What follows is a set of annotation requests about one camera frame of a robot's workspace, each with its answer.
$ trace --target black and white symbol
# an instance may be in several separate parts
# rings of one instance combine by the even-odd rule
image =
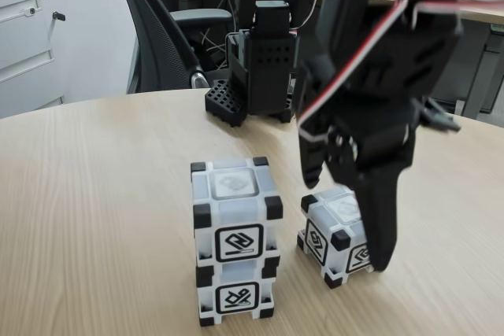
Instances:
[[[306,222],[305,243],[317,261],[325,265],[328,255],[328,241],[311,220]]]
[[[257,282],[237,283],[218,287],[216,292],[217,313],[250,311],[259,305]]]
[[[210,186],[216,200],[252,197],[259,192],[254,171],[250,168],[217,170],[211,176]]]
[[[262,255],[264,228],[261,224],[220,228],[215,233],[217,261],[255,259]]]
[[[231,234],[226,238],[226,243],[236,248],[236,251],[227,251],[226,255],[238,255],[240,253],[253,252],[253,248],[247,248],[254,243],[254,240],[243,232]]]
[[[322,252],[324,250],[324,245],[322,244],[321,237],[318,236],[316,231],[311,231],[309,236],[312,238],[312,244],[315,248],[315,253],[322,258]]]
[[[365,268],[370,264],[368,245],[360,244],[359,246],[355,246],[350,251],[348,264],[346,265],[346,273],[358,271],[359,269]]]
[[[250,306],[250,290],[241,289],[238,293],[228,291],[228,296],[224,299],[227,305],[225,308],[239,307],[239,306]]]

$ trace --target white cube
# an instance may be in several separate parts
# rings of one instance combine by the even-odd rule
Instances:
[[[372,271],[364,226],[354,192],[335,186],[301,200],[306,228],[298,233],[298,246],[321,265],[321,275],[332,289],[348,275]]]

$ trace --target chair armrest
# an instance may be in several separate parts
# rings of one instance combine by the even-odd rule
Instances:
[[[225,9],[188,9],[170,12],[170,15],[181,29],[206,29],[233,20],[231,14]]]

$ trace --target white drawer cabinet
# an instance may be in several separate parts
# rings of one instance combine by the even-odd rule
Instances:
[[[126,0],[0,0],[0,118],[126,94],[135,39]]]
[[[56,80],[64,101],[126,94],[135,27],[126,0],[37,0],[50,25]],[[53,19],[53,12],[65,21]]]

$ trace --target black office chair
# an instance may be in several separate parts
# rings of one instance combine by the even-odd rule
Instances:
[[[209,87],[208,82],[213,84],[214,79],[227,79],[224,71],[206,74],[202,71],[180,28],[203,30],[228,23],[232,20],[228,11],[191,9],[170,15],[161,0],[126,1],[135,23],[141,57],[136,92],[205,88]]]

